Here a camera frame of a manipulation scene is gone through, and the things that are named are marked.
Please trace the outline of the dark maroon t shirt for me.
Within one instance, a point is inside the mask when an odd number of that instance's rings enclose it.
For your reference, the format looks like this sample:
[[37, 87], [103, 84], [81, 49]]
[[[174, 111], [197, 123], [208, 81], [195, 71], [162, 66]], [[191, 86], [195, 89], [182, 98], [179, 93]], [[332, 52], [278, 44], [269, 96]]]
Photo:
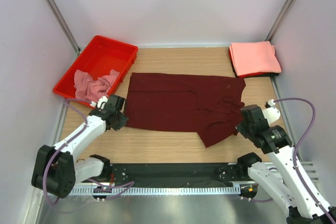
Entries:
[[205, 147], [231, 135], [242, 121], [244, 79], [166, 73], [132, 73], [127, 126], [152, 131], [195, 132]]

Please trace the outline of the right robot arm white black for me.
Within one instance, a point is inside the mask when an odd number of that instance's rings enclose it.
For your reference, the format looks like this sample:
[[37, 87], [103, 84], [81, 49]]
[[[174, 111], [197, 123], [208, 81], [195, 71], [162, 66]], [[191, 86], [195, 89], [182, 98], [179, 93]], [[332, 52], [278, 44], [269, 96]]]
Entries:
[[253, 104], [241, 108], [240, 113], [243, 120], [236, 126], [237, 131], [271, 159], [281, 178], [255, 153], [238, 158], [238, 177], [252, 179], [261, 186], [284, 211], [287, 223], [335, 223], [335, 207], [311, 181], [286, 131], [278, 125], [271, 126], [280, 118], [277, 108], [263, 110]]

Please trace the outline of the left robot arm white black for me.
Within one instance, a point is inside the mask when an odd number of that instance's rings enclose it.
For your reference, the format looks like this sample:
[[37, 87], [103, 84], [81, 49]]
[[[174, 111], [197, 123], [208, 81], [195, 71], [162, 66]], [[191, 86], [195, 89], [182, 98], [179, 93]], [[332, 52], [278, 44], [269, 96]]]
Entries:
[[76, 130], [55, 145], [43, 145], [38, 150], [31, 185], [45, 195], [65, 198], [77, 183], [90, 179], [106, 182], [112, 173], [108, 158], [93, 154], [84, 161], [77, 159], [98, 136], [127, 124], [122, 112], [125, 103], [125, 98], [114, 94], [91, 102], [93, 110]]

